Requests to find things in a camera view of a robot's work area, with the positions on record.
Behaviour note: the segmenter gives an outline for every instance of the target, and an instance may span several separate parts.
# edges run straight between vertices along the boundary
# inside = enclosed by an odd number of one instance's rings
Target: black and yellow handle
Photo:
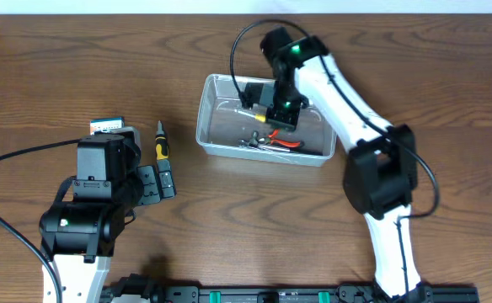
[[[156,160],[169,158],[168,139],[165,136],[157,136],[154,140],[156,144]]]

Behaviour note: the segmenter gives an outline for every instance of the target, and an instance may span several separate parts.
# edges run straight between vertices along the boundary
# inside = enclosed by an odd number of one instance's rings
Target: wooden surface
[[[153,163],[169,132],[176,199],[139,211],[107,283],[130,273],[203,285],[370,281],[363,217],[341,188],[344,156],[322,168],[209,157],[195,143],[207,75],[228,73],[241,27],[262,16],[0,16],[0,154],[84,136],[123,115]],[[364,99],[408,123],[441,183],[435,216],[412,223],[414,257],[433,284],[475,284],[492,302],[492,15],[290,16],[320,36]],[[248,35],[238,74],[270,77]],[[34,243],[75,146],[0,163],[0,215]],[[420,173],[414,209],[430,207]],[[0,302],[41,300],[37,259],[0,227]]]

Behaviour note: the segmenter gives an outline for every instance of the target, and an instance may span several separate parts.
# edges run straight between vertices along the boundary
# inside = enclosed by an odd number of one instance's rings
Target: red-handled pliers
[[[299,148],[304,145],[304,142],[299,141],[299,142],[288,142],[288,141],[283,141],[280,139],[276,139],[275,137],[278,136],[278,133],[280,130],[274,130],[272,134],[270,134],[267,138],[260,138],[258,139],[259,143],[261,144],[270,144],[270,145],[280,145],[280,146],[285,146],[289,148]]]

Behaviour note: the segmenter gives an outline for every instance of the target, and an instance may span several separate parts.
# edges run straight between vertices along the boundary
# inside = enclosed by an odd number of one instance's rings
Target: green strip
[[[330,303],[330,294],[328,291],[319,292],[319,303]]]
[[[222,294],[220,294],[219,291],[211,291],[211,293],[209,294],[209,303],[221,303],[221,302],[222,302]]]

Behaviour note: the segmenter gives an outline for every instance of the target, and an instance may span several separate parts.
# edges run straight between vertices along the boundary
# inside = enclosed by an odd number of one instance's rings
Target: white backdrop
[[[0,13],[492,13],[492,0],[0,0]]]

